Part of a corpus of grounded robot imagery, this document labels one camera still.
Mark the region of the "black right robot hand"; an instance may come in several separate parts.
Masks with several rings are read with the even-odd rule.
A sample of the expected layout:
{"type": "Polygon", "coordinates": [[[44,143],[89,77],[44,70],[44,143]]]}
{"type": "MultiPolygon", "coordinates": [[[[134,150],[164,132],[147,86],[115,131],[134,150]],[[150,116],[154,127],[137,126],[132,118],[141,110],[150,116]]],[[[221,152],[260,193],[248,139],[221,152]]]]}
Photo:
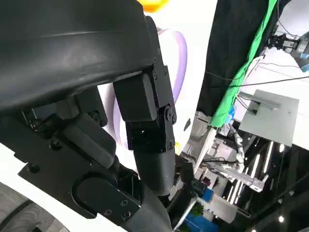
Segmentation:
{"type": "Polygon", "coordinates": [[[180,174],[181,181],[184,183],[184,187],[189,192],[199,193],[201,188],[199,181],[194,176],[193,164],[188,162],[181,156],[176,156],[176,171],[180,174]]]}

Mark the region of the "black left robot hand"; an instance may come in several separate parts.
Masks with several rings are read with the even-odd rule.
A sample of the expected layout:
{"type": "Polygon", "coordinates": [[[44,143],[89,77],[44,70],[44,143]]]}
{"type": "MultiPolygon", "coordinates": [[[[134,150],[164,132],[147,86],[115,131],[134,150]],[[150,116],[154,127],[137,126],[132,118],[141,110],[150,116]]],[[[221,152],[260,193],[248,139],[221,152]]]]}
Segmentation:
{"type": "Polygon", "coordinates": [[[169,232],[176,120],[138,1],[1,1],[0,141],[23,179],[87,219],[169,232]]]}

